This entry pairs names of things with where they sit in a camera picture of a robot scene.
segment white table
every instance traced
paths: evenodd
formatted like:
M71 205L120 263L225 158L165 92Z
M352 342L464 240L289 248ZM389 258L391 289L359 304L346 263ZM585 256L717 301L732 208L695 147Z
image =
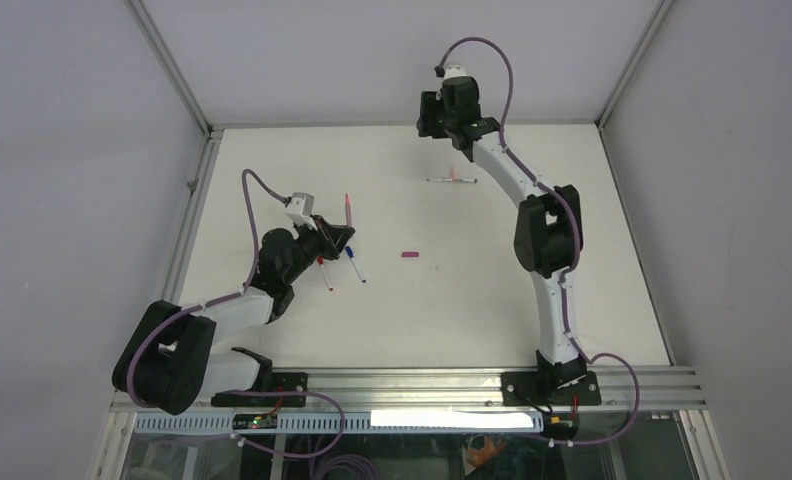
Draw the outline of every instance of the white table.
M582 199L584 244L576 277L579 335L591 354L634 365L668 365L628 226L595 127L509 127L521 158ZM426 182L450 166L477 184ZM293 285L277 322L223 343L281 367L490 367L535 364L534 291L514 256L516 208L448 140L413 127L226 130L187 267L182 303L236 290L252 240L240 172L252 168L282 195L316 197L314 212L344 223L343 195L357 228L347 258L316 266ZM283 208L250 180L259 235L290 229ZM420 252L403 259L403 250Z

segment white wall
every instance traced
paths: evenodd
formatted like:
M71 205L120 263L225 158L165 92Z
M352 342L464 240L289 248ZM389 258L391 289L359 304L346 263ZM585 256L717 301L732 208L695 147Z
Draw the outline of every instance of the white wall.
M792 1L676 2L605 139L734 478L792 479Z
M121 1L0 1L0 478L85 478L198 130Z
M461 37L510 56L511 118L595 119L658 0L145 0L213 123L417 119L433 67ZM505 67L483 45L452 57L500 115Z

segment pink marker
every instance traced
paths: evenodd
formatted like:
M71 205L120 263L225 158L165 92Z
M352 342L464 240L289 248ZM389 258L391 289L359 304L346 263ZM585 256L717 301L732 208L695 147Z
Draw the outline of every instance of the pink marker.
M328 272L325 271L325 264L322 263L322 257L317 257L317 263L319 264L319 269L322 270L322 278L325 280L325 286L328 287L329 292L333 292L334 287L331 286L331 280L328 279Z
M349 194L346 194L346 225L352 226L352 205L349 203Z

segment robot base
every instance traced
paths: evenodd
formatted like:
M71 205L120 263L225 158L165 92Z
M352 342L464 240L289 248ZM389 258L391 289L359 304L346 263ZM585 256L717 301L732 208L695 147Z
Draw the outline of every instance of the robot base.
M581 380L572 385L551 390L548 393L540 388L541 375L538 372L505 372L502 374L502 403L506 407L538 407L552 405L570 407L573 395L578 397L579 406L602 404L596 374L587 372Z

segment marker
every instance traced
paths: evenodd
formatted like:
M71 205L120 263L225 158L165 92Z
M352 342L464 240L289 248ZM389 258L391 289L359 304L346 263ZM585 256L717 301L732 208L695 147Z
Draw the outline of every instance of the marker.
M426 178L425 181L435 183L478 183L477 178Z
M346 194L346 225L352 226L352 205L349 203L349 194Z
M358 274L361 283L367 283L367 279L364 278L364 274L361 273L361 267L359 267L358 262L355 261L355 252L352 251L352 247L349 245L346 245L346 254L349 255L349 261L352 262L352 266L355 267L355 273Z
M325 265L322 263L322 257L317 257L317 263L319 264L319 269L322 270L322 278L325 280L325 286L328 287L329 292L333 292L334 287L331 286L331 280L328 279L328 272L325 271Z

